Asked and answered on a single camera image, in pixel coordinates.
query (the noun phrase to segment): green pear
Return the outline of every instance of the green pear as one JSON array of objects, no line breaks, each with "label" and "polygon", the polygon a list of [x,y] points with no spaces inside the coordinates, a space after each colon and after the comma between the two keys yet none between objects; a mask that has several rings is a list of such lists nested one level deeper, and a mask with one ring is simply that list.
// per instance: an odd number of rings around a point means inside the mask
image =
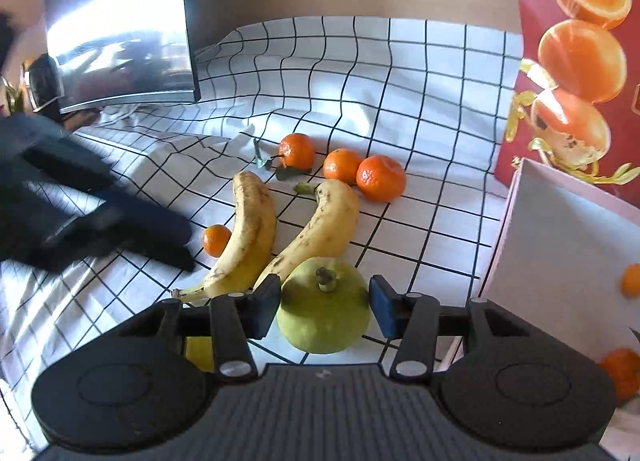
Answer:
[{"label": "green pear", "polygon": [[351,264],[332,257],[312,257],[291,272],[276,314],[284,338],[315,354],[348,348],[369,318],[366,281]]}]

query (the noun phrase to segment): banana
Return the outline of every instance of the banana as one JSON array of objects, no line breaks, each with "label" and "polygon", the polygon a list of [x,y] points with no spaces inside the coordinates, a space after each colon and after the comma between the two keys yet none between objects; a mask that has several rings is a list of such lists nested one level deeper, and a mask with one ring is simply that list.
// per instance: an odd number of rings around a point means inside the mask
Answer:
[{"label": "banana", "polygon": [[[298,183],[299,194],[311,194],[313,186]],[[282,282],[310,257],[339,257],[349,246],[358,222],[358,196],[339,180],[325,180],[315,188],[318,208],[288,247],[267,266],[254,284],[256,289],[270,273]]]},{"label": "banana", "polygon": [[196,289],[172,291],[172,297],[190,302],[224,293],[246,291],[254,285],[271,257],[276,233],[276,211],[267,186],[253,172],[233,179],[236,222],[225,251]]}]

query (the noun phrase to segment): grid pattern cloth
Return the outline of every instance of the grid pattern cloth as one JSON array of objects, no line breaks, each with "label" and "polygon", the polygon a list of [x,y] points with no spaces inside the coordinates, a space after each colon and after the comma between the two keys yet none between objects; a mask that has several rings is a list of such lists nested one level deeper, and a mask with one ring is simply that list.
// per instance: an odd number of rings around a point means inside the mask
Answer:
[{"label": "grid pattern cloth", "polygon": [[[465,305],[484,274],[506,189],[492,175],[520,58],[522,38],[488,28],[413,19],[295,18],[245,26],[197,56],[197,104],[106,109],[98,126],[73,136],[113,163],[137,196],[190,218],[194,273],[132,253],[86,259],[63,275],[2,264],[0,391],[14,428],[35,449],[46,445],[30,406],[31,386],[52,362],[177,287],[191,287],[215,263],[202,231],[234,222],[231,178],[251,170],[270,187],[278,214],[273,253],[300,232],[315,210],[295,195],[301,178],[278,181],[258,169],[263,154],[293,132],[316,143],[312,175],[325,155],[351,148],[386,154],[408,175],[391,204],[361,197],[357,230],[345,258],[368,279],[379,273],[399,292],[419,291],[445,305]],[[42,196],[73,213],[99,200],[42,185]],[[440,339],[438,358],[450,341]],[[274,322],[250,341],[266,363],[380,362],[388,370],[398,341],[374,319],[346,351],[309,355],[287,343]]]}]

